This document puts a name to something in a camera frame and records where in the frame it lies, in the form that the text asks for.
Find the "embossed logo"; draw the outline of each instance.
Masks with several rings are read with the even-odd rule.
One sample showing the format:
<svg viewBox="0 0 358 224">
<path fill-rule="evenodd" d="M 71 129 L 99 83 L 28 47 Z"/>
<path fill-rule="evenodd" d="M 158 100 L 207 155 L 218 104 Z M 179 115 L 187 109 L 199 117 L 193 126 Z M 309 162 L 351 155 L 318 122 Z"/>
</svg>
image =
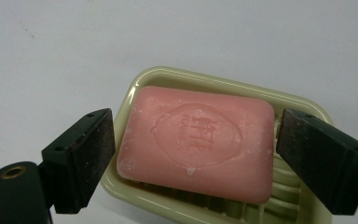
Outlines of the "embossed logo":
<svg viewBox="0 0 358 224">
<path fill-rule="evenodd" d="M 157 145 L 185 167 L 216 165 L 241 151 L 241 130 L 226 115 L 203 104 L 162 114 L 152 128 Z"/>
</svg>

